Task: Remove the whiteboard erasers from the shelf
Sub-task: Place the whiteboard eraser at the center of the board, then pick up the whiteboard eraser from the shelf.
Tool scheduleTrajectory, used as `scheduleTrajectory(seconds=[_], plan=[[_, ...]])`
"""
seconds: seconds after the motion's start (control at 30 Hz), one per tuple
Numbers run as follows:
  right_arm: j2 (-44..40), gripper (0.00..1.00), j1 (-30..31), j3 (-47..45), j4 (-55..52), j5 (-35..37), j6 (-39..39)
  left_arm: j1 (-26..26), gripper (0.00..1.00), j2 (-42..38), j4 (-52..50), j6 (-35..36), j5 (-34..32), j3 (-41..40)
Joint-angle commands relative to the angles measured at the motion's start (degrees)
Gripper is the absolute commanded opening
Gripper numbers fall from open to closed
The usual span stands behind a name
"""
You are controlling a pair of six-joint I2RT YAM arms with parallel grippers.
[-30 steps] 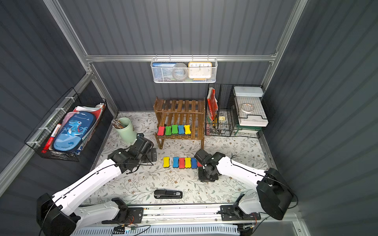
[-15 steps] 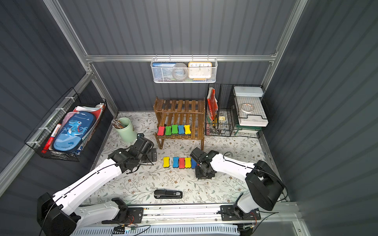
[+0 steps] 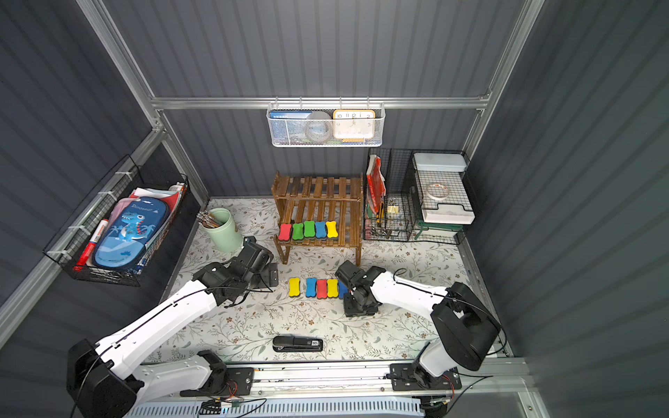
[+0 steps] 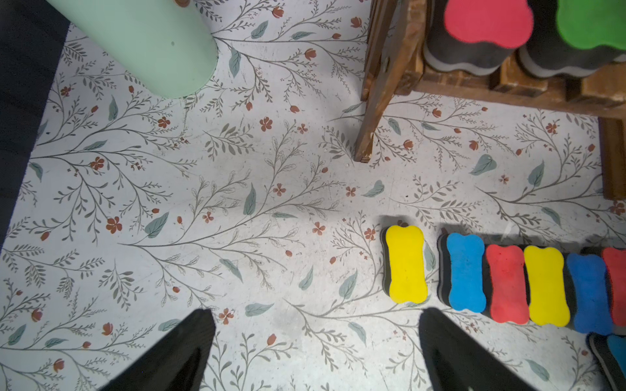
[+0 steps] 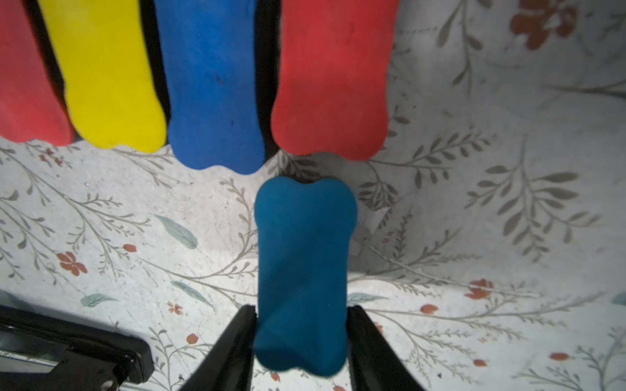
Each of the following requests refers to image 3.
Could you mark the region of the yellow eraser top shelf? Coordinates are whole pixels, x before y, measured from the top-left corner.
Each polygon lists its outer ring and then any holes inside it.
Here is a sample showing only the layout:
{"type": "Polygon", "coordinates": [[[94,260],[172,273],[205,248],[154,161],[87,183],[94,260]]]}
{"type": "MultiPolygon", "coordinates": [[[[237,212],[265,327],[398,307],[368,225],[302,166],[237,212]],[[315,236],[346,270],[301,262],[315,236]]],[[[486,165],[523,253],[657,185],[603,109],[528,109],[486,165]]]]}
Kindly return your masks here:
{"type": "Polygon", "coordinates": [[[290,278],[289,279],[289,297],[299,297],[301,295],[301,279],[300,278],[290,278]]]}
{"type": "Polygon", "coordinates": [[[339,297],[339,280],[327,280],[327,297],[329,299],[336,299],[339,297]]]}

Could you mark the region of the blue eraser top shelf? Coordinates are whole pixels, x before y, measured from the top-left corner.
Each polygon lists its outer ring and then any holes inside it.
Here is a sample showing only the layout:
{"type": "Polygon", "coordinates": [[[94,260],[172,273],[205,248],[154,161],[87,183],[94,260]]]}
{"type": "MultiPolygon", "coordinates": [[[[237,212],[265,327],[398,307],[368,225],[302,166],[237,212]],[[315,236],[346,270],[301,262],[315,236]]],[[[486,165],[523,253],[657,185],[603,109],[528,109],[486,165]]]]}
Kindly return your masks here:
{"type": "Polygon", "coordinates": [[[317,296],[317,282],[318,280],[316,278],[306,279],[305,296],[307,298],[315,298],[317,296]]]}
{"type": "Polygon", "coordinates": [[[345,295],[348,293],[347,286],[342,281],[339,281],[337,289],[338,289],[338,299],[343,300],[345,295]]]}

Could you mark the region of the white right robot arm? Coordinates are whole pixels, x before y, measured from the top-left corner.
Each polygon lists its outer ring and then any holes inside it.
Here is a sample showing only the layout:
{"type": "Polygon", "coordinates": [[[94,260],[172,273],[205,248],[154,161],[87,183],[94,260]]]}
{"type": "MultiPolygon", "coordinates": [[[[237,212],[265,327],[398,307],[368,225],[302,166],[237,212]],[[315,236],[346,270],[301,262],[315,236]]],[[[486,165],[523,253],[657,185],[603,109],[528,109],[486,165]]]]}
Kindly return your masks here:
{"type": "Polygon", "coordinates": [[[503,328],[497,318],[462,282],[434,287],[406,280],[378,266],[364,271],[346,261],[336,270],[348,293],[343,299],[348,317],[372,316],[382,305],[402,308],[430,320],[438,338],[428,342],[398,381],[428,389],[456,367],[477,371],[503,328]]]}

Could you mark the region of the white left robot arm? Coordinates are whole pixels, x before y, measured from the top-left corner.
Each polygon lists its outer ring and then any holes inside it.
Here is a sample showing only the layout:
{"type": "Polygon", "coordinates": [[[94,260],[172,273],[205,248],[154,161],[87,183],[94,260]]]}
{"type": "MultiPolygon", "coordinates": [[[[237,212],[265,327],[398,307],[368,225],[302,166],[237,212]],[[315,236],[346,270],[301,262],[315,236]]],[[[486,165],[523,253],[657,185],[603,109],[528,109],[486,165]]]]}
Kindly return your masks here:
{"type": "Polygon", "coordinates": [[[251,293],[270,293],[273,253],[253,237],[229,261],[210,263],[179,291],[135,322],[99,341],[73,345],[67,356],[66,390],[73,412],[84,417],[123,417],[132,408],[177,392],[231,395],[228,367],[212,350],[186,360],[146,365],[161,344],[216,308],[233,308],[251,293]]]}

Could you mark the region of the yellow eraser bottom shelf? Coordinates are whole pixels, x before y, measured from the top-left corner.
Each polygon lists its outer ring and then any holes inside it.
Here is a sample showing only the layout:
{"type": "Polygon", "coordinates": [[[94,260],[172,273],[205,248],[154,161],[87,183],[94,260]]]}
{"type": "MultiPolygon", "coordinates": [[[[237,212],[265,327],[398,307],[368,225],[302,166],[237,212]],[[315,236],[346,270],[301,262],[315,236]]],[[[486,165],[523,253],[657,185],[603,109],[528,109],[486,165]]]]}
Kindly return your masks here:
{"type": "Polygon", "coordinates": [[[339,237],[338,233],[338,226],[337,222],[332,220],[332,221],[327,221],[326,222],[326,229],[327,229],[327,237],[329,239],[335,239],[339,237]]]}

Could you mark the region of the blue eraser shelf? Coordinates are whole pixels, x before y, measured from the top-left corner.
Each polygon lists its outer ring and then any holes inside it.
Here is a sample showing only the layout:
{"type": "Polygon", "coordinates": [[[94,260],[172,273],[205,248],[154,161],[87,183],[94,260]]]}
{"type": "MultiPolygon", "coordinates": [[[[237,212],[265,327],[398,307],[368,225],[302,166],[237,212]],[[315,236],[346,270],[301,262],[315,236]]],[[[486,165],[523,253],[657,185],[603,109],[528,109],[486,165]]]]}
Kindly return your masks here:
{"type": "Polygon", "coordinates": [[[315,222],[315,238],[322,240],[327,238],[327,222],[326,221],[316,221],[315,222]]]}
{"type": "Polygon", "coordinates": [[[317,282],[318,280],[316,278],[306,279],[305,296],[307,298],[315,298],[317,296],[317,282]]]}
{"type": "Polygon", "coordinates": [[[345,295],[348,293],[347,286],[342,281],[339,281],[337,289],[338,289],[338,299],[343,300],[345,295]]]}

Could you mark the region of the blue eraser bottom shelf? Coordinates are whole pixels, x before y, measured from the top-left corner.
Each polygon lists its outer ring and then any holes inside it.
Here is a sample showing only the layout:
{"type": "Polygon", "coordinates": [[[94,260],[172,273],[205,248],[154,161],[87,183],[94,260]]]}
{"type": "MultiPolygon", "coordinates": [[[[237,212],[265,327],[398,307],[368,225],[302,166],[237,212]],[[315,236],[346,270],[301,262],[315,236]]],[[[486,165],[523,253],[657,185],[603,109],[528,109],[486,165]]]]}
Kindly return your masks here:
{"type": "Polygon", "coordinates": [[[327,222],[326,221],[316,221],[315,222],[315,238],[322,240],[327,238],[327,222]]]}

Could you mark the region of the wooden two-tier shelf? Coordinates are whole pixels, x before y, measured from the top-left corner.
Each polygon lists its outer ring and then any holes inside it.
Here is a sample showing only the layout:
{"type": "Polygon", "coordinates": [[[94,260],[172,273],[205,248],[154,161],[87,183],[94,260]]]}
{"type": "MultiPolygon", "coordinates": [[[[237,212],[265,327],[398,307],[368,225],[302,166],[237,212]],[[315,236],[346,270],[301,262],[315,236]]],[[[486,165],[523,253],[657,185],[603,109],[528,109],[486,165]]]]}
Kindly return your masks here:
{"type": "Polygon", "coordinates": [[[277,172],[271,193],[278,211],[278,229],[273,241],[280,262],[289,263],[290,252],[296,247],[349,248],[355,252],[355,264],[362,261],[363,206],[365,183],[357,177],[288,176],[277,172]],[[322,240],[279,241],[283,223],[336,221],[339,237],[322,240]]]}

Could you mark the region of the yellow eraser shelf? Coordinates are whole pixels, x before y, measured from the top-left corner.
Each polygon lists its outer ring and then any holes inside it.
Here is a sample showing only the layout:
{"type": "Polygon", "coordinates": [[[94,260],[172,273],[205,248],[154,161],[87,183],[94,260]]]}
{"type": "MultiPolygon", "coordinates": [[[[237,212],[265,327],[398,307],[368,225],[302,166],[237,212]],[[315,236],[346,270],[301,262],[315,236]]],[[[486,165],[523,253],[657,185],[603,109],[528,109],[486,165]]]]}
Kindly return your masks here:
{"type": "Polygon", "coordinates": [[[301,295],[301,279],[300,278],[290,278],[289,279],[289,297],[299,297],[301,295]]]}
{"type": "Polygon", "coordinates": [[[327,280],[327,297],[329,299],[336,299],[339,297],[339,280],[327,280]]]}
{"type": "Polygon", "coordinates": [[[338,226],[337,222],[332,220],[332,221],[327,221],[326,222],[326,229],[327,229],[327,237],[329,239],[335,239],[339,237],[338,233],[338,226]]]}

